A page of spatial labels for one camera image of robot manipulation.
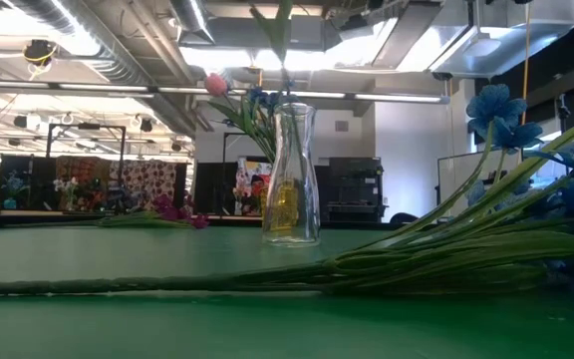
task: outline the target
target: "poster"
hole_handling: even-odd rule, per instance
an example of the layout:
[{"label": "poster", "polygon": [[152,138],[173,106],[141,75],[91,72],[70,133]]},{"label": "poster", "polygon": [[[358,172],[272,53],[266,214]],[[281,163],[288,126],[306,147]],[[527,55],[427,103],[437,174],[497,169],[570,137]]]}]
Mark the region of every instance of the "poster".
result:
[{"label": "poster", "polygon": [[238,159],[234,189],[235,215],[261,214],[263,189],[269,187],[270,178],[271,164],[248,161],[247,158]]}]

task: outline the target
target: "green tabletop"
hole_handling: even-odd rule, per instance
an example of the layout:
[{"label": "green tabletop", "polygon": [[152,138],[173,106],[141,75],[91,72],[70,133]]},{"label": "green tabletop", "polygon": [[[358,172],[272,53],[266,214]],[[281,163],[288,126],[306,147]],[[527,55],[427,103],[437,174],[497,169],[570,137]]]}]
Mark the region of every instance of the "green tabletop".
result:
[{"label": "green tabletop", "polygon": [[[307,262],[258,228],[0,230],[0,280],[201,275]],[[574,296],[331,298],[148,293],[0,298],[0,358],[574,358]]]}]

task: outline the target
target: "whiteboard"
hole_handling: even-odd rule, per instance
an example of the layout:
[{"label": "whiteboard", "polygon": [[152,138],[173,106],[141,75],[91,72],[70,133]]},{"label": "whiteboard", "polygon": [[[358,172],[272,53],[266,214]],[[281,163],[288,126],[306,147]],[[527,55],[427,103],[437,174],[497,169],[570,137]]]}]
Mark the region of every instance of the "whiteboard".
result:
[{"label": "whiteboard", "polygon": [[[519,165],[520,156],[521,153],[506,155],[502,170],[511,172],[515,169]],[[480,180],[486,180],[492,176],[492,173],[495,172],[497,170],[497,166],[499,166],[500,157],[501,151],[493,151],[488,154],[488,158],[484,162],[482,171],[479,174]],[[460,187],[469,176],[471,176],[481,158],[482,153],[476,153],[437,160],[440,201],[447,200],[455,190]],[[467,208],[468,202],[466,200],[466,196],[463,195],[444,215],[458,215]]]}]

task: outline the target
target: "bundle of flower stems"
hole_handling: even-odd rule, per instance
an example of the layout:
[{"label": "bundle of flower stems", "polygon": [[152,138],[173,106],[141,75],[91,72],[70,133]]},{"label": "bundle of flower stems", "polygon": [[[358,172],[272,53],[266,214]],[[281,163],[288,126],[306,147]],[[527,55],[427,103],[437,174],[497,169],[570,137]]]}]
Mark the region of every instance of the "bundle of flower stems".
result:
[{"label": "bundle of flower stems", "polygon": [[[489,126],[479,164],[450,198],[424,217],[370,245],[310,264],[202,277],[0,283],[0,295],[143,290],[406,295],[504,293],[550,285],[558,278],[545,262],[574,257],[574,234],[567,230],[574,226],[574,217],[532,220],[527,209],[567,185],[572,174],[513,205],[492,210],[546,159],[525,160],[475,205],[453,220],[426,230],[427,224],[446,213],[478,179],[491,150],[492,129]],[[574,128],[542,152],[555,153],[573,140]],[[126,221],[123,224],[134,225]]]}]

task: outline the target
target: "glass carafe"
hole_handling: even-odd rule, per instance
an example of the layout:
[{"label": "glass carafe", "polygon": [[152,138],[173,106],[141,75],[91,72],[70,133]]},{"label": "glass carafe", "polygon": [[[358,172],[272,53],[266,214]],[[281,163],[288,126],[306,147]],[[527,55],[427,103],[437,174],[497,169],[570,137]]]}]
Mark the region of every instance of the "glass carafe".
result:
[{"label": "glass carafe", "polygon": [[285,104],[276,110],[276,161],[263,211],[263,240],[283,246],[316,245],[320,210],[310,149],[316,109]]}]

